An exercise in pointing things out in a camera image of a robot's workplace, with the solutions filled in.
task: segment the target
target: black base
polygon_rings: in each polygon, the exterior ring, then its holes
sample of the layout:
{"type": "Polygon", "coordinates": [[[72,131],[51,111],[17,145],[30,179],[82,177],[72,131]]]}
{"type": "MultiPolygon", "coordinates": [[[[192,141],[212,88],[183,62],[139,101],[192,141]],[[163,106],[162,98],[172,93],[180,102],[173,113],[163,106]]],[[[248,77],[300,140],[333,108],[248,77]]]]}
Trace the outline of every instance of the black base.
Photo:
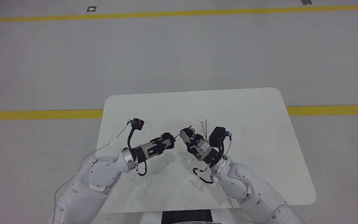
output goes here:
{"type": "Polygon", "coordinates": [[[208,210],[185,210],[163,212],[162,224],[173,224],[188,221],[212,222],[211,211],[208,210]]]}

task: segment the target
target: yellow floor stripe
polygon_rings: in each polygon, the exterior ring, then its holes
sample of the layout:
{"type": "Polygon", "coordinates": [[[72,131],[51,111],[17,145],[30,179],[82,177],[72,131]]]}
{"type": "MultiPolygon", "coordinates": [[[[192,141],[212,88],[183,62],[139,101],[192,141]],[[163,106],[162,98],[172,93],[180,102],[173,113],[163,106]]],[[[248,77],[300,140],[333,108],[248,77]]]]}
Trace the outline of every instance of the yellow floor stripe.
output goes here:
{"type": "MultiPolygon", "coordinates": [[[[287,106],[290,116],[358,115],[358,105],[287,106]]],[[[0,120],[101,119],[103,110],[0,111],[0,120]]]]}
{"type": "Polygon", "coordinates": [[[101,119],[103,110],[0,111],[0,120],[101,119]]]}
{"type": "Polygon", "coordinates": [[[59,20],[104,20],[115,18],[146,18],[146,17],[172,17],[172,16],[207,16],[257,13],[290,13],[290,12],[327,12],[327,11],[356,11],[358,5],[346,6],[304,6],[291,8],[241,8],[234,10],[196,10],[174,12],[138,12],[138,13],[112,13],[112,14],[86,14],[64,16],[37,16],[37,17],[5,17],[0,22],[35,22],[59,20]]]}
{"type": "Polygon", "coordinates": [[[287,106],[290,116],[358,115],[358,105],[287,106]]]}

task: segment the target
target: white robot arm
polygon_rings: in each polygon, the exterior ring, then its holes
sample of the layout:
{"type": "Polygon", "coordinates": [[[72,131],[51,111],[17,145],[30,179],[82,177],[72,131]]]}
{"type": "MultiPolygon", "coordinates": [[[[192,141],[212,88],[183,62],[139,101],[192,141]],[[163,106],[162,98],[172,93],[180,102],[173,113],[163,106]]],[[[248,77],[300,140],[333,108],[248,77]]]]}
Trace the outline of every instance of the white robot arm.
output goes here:
{"type": "Polygon", "coordinates": [[[237,200],[255,223],[304,224],[282,195],[245,164],[225,157],[222,166],[216,176],[224,191],[237,200]]]}
{"type": "MultiPolygon", "coordinates": [[[[48,224],[89,224],[102,208],[122,172],[129,172],[138,167],[139,163],[145,163],[164,150],[174,147],[174,137],[170,133],[164,133],[146,144],[130,148],[133,131],[141,130],[144,122],[133,119],[131,123],[128,148],[120,151],[117,158],[93,156],[89,159],[59,199],[54,216],[51,216],[48,224]]],[[[120,148],[115,141],[109,147],[120,148]]]]}
{"type": "Polygon", "coordinates": [[[222,127],[214,129],[209,141],[196,134],[194,128],[189,127],[180,131],[180,137],[186,144],[188,152],[199,161],[208,164],[211,178],[216,176],[219,179],[226,194],[236,199],[255,223],[304,224],[282,195],[263,178],[245,164],[223,156],[223,141],[226,136],[231,140],[231,134],[222,127]]]}

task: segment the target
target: tabletop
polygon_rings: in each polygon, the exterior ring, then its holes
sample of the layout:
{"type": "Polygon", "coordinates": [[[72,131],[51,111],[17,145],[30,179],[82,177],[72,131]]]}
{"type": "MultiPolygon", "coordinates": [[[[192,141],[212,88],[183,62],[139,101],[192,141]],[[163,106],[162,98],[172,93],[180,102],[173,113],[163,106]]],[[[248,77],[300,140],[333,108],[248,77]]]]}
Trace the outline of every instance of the tabletop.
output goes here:
{"type": "MultiPolygon", "coordinates": [[[[312,204],[315,190],[281,93],[275,88],[212,90],[111,96],[105,102],[97,147],[115,139],[128,119],[145,121],[131,146],[164,132],[173,136],[192,126],[204,135],[216,126],[232,133],[228,153],[248,165],[282,194],[290,205],[312,204]]],[[[104,148],[97,156],[116,156],[126,147],[130,127],[119,137],[122,148],[104,148]]],[[[175,147],[147,161],[148,173],[123,173],[100,213],[231,208],[222,188],[204,184],[192,169],[206,167],[186,151],[180,137],[175,147]]],[[[140,172],[144,165],[139,165],[140,172]]],[[[233,206],[239,207],[233,200],[233,206]]]]}

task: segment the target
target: gray floor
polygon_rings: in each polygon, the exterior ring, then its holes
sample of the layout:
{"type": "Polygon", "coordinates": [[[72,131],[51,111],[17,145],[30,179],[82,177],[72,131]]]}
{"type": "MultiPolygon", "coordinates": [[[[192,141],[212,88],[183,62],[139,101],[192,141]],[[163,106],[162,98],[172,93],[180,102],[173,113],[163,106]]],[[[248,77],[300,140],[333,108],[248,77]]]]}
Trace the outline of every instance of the gray floor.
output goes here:
{"type": "MultiPolygon", "coordinates": [[[[315,5],[337,2],[313,0],[315,5]]],[[[341,1],[339,4],[354,4],[341,1]]],[[[300,0],[0,1],[0,16],[301,7],[300,0]]],[[[0,110],[103,108],[119,94],[276,87],[286,105],[358,104],[358,13],[0,23],[0,110]]],[[[295,116],[317,192],[307,224],[358,223],[358,117],[295,116]]],[[[1,223],[44,223],[100,120],[0,121],[1,223]]],[[[140,213],[93,223],[138,223],[140,213]]]]}

